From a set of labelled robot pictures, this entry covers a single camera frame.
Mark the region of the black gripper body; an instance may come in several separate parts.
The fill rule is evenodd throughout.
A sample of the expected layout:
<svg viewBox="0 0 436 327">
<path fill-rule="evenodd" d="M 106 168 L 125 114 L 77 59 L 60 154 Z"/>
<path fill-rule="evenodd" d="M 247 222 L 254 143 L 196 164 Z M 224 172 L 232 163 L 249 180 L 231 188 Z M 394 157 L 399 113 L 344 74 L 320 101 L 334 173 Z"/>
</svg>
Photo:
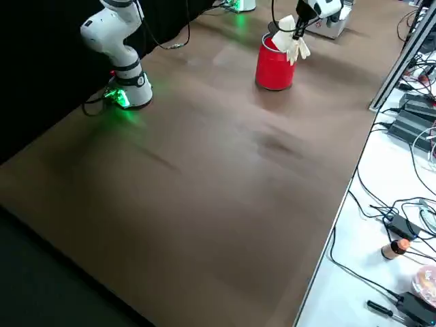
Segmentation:
<svg viewBox="0 0 436 327">
<path fill-rule="evenodd" d="M 315 10 L 317 0 L 298 0 L 296 13 L 299 22 L 309 22 L 318 17 L 318 12 Z"/>
</svg>

